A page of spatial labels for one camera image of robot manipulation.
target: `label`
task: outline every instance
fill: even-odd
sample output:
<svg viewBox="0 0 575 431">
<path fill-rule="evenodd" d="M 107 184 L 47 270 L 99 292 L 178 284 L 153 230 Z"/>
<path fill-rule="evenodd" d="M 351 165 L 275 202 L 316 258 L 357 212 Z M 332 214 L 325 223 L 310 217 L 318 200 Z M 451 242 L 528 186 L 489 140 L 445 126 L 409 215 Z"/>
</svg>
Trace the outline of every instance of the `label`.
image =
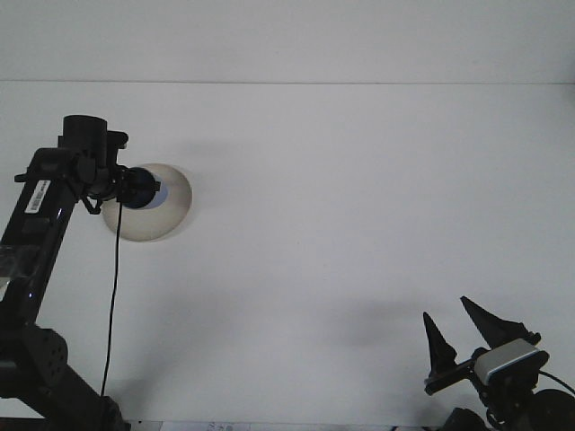
<svg viewBox="0 0 575 431">
<path fill-rule="evenodd" d="M 250 431 L 250 424 L 229 422 L 164 422 L 161 431 Z"/>
<path fill-rule="evenodd" d="M 46 196 L 46 192 L 48 191 L 48 187 L 50 186 L 50 180 L 40 180 L 38 184 L 36 184 L 36 189 L 34 189 L 34 193 L 32 194 L 32 198 L 30 202 L 28 202 L 28 206 L 24 213 L 26 214 L 36 214 L 40 211 L 40 207 L 42 206 L 42 201 Z"/>
</svg>

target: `black robotic arm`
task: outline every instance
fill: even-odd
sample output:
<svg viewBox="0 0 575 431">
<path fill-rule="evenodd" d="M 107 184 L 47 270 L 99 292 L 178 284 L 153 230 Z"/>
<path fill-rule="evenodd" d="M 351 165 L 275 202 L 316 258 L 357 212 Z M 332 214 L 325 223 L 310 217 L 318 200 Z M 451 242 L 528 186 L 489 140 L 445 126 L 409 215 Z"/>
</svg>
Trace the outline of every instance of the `black robotic arm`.
<svg viewBox="0 0 575 431">
<path fill-rule="evenodd" d="M 487 408 L 490 425 L 500 431 L 575 430 L 575 398 L 557 390 L 533 393 L 549 354 L 535 345 L 541 335 L 525 325 L 504 321 L 463 296 L 464 308 L 491 349 L 477 348 L 457 364 L 451 347 L 427 313 L 423 314 L 429 342 L 431 372 L 425 392 L 432 395 L 469 380 Z M 442 431 L 488 431 L 469 409 L 455 409 Z"/>
<path fill-rule="evenodd" d="M 75 204 L 98 214 L 104 200 L 137 207 L 158 190 L 151 175 L 116 163 L 127 141 L 103 119 L 65 117 L 57 148 L 39 149 L 16 176 L 24 187 L 0 241 L 7 284 L 0 301 L 0 396 L 38 411 L 50 431 L 129 430 L 118 405 L 67 364 L 64 339 L 35 324 Z"/>
</svg>

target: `black cable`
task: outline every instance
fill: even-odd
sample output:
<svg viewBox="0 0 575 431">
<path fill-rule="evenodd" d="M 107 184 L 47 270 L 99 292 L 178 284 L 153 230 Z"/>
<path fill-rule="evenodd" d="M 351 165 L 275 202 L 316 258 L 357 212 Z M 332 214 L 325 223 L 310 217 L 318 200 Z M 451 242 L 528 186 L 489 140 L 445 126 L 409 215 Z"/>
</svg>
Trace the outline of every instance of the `black cable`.
<svg viewBox="0 0 575 431">
<path fill-rule="evenodd" d="M 563 380 L 555 377 L 553 374 L 546 373 L 545 371 L 539 370 L 540 375 L 544 375 L 545 377 L 549 377 L 551 380 L 555 380 L 558 384 L 563 386 L 565 389 L 568 389 L 573 395 L 575 395 L 575 389 L 571 388 L 566 382 Z"/>
<path fill-rule="evenodd" d="M 115 252 L 115 265 L 114 265 L 114 290 L 111 293 L 110 304 L 110 323 L 108 325 L 108 353 L 106 354 L 106 366 L 104 367 L 104 378 L 102 381 L 102 391 L 100 395 L 103 397 L 106 390 L 106 381 L 108 380 L 108 371 L 110 370 L 110 356 L 111 356 L 111 329 L 114 322 L 114 307 L 116 305 L 116 292 L 118 291 L 118 267 L 119 267 L 119 230 L 122 226 L 122 208 L 124 206 L 119 204 L 118 211 L 118 227 L 116 229 L 116 252 Z"/>
</svg>

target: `black plastic part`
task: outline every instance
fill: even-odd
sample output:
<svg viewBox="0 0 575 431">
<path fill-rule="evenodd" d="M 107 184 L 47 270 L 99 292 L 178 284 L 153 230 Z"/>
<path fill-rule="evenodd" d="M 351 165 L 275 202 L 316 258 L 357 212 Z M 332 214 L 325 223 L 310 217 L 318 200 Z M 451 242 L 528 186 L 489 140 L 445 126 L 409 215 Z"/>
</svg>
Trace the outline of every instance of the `black plastic part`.
<svg viewBox="0 0 575 431">
<path fill-rule="evenodd" d="M 130 168 L 124 177 L 124 184 L 118 201 L 124 207 L 138 209 L 145 207 L 160 189 L 160 183 L 154 175 L 144 168 Z"/>
<path fill-rule="evenodd" d="M 11 398 L 34 386 L 49 387 L 61 380 L 68 351 L 53 330 L 26 325 L 0 331 L 0 396 Z"/>
<path fill-rule="evenodd" d="M 429 358 L 431 361 L 429 376 L 456 368 L 456 350 L 446 342 L 439 328 L 426 312 L 423 313 L 423 323 L 425 324 L 429 343 Z"/>
<path fill-rule="evenodd" d="M 428 395 L 433 395 L 452 384 L 461 382 L 464 379 L 471 379 L 473 377 L 473 364 L 474 362 L 471 360 L 465 361 L 442 374 L 431 375 L 425 380 L 425 392 Z"/>
<path fill-rule="evenodd" d="M 88 213 L 92 214 L 93 216 L 97 216 L 102 211 L 103 201 L 99 199 L 96 200 L 95 204 L 93 204 L 87 197 L 82 196 L 82 203 L 84 204 L 86 211 L 88 211 Z"/>
<path fill-rule="evenodd" d="M 70 366 L 50 388 L 35 387 L 20 395 L 24 403 L 48 419 L 50 431 L 125 431 L 118 406 L 100 397 Z"/>
<path fill-rule="evenodd" d="M 524 339 L 533 345 L 541 340 L 539 334 L 529 332 L 523 323 L 504 321 L 490 312 L 485 311 L 465 296 L 461 297 L 461 302 L 467 314 L 469 314 L 469 317 L 471 317 L 473 323 L 481 332 L 483 339 L 487 341 L 487 344 L 491 348 L 502 346 L 514 339 Z"/>
<path fill-rule="evenodd" d="M 6 431 L 45 431 L 44 419 L 0 418 L 0 429 Z"/>
<path fill-rule="evenodd" d="M 108 123 L 104 119 L 85 115 L 64 117 L 59 147 L 74 148 L 89 159 L 96 161 L 99 169 L 106 168 Z"/>
<path fill-rule="evenodd" d="M 107 140 L 107 166 L 113 166 L 118 160 L 118 151 L 126 149 L 128 142 L 128 134 L 124 132 L 117 132 L 108 130 Z"/>
<path fill-rule="evenodd" d="M 0 245 L 0 277 L 31 277 L 36 269 L 39 250 L 40 247 L 33 245 Z"/>
<path fill-rule="evenodd" d="M 43 154 L 46 152 L 34 155 L 32 166 L 40 165 L 37 159 Z M 0 302 L 0 329 L 18 328 L 25 322 L 36 321 L 60 244 L 77 202 L 75 193 L 80 188 L 70 187 L 66 180 L 54 179 L 38 212 L 30 213 L 26 208 L 34 198 L 37 182 L 33 179 L 26 181 L 0 242 L 3 246 L 38 250 L 32 261 L 33 267 L 29 268 L 32 276 L 17 277 L 8 285 Z"/>
</svg>

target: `white sticker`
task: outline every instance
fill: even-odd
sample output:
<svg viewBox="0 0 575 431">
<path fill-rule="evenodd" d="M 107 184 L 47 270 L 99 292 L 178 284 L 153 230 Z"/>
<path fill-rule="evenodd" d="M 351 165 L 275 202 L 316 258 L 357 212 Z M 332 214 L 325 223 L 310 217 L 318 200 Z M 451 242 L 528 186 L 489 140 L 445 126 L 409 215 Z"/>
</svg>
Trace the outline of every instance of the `white sticker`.
<svg viewBox="0 0 575 431">
<path fill-rule="evenodd" d="M 36 189 L 34 189 L 34 193 L 32 194 L 32 198 L 30 202 L 28 202 L 28 206 L 26 207 L 26 214 L 36 214 L 40 211 L 40 207 L 42 206 L 42 201 L 46 196 L 46 192 L 48 191 L 48 187 L 50 186 L 50 180 L 40 180 L 38 184 L 36 184 Z"/>
</svg>

